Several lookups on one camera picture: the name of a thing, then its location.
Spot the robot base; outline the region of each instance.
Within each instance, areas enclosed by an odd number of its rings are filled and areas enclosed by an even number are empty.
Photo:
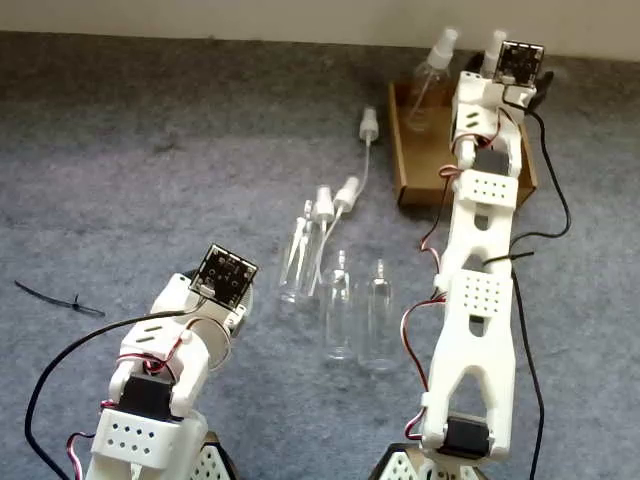
[[[369,480],[489,480],[478,468],[436,464],[413,443],[392,443]]]

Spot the empty bottle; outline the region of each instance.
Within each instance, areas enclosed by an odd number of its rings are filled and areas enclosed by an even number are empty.
[[[400,347],[399,321],[394,318],[392,288],[384,262],[379,259],[367,284],[366,318],[361,329],[359,363],[374,371],[397,365]]]
[[[331,360],[348,360],[355,357],[353,285],[346,262],[346,253],[340,250],[335,266],[322,274],[320,284],[322,349],[324,355]]]

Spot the brown cardboard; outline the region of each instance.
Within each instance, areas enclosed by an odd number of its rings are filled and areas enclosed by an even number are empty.
[[[403,105],[407,88],[389,85],[389,115],[393,142],[394,190],[399,205],[439,205],[444,181],[438,170],[446,164],[456,165],[449,151],[451,105],[434,111],[434,122],[427,133],[416,133],[400,120],[399,105]],[[524,126],[522,130],[522,172],[519,177],[518,206],[531,196],[538,186],[533,157]],[[451,190],[446,203],[452,200]]]

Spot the white wall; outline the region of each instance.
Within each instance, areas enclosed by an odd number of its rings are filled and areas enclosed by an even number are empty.
[[[640,60],[640,0],[0,0],[0,30],[461,48],[490,32],[551,54]]]

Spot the black circuit board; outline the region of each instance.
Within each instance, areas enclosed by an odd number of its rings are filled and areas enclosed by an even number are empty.
[[[189,288],[223,307],[234,309],[246,293],[258,267],[213,244]]]
[[[522,42],[502,42],[494,82],[533,87],[538,77],[544,47]]]

